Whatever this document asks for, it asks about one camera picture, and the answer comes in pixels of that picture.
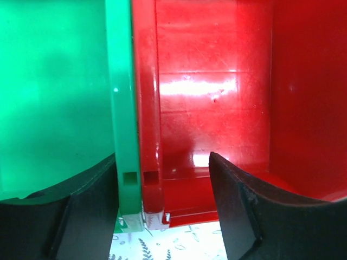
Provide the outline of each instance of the patterned tablecloth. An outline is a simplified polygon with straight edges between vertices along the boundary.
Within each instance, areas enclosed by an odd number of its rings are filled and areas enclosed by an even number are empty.
[[[114,234],[110,260],[227,259],[218,222]]]

